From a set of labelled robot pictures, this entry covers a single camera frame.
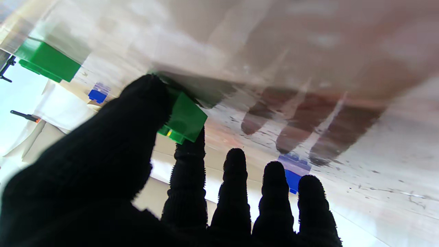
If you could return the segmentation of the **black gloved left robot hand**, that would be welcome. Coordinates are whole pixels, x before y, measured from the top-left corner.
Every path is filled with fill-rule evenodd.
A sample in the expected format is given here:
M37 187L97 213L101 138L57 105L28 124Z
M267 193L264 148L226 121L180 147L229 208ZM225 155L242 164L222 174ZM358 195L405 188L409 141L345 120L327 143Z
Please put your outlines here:
M158 130L169 120L169 92L146 74L91 119L50 146L6 184L2 247L340 247L324 188L314 175L298 183L299 232L283 165L262 178L259 216L250 219L246 155L229 150L211 223L205 199L204 131L177 144L168 198L157 218L133 199L152 172Z

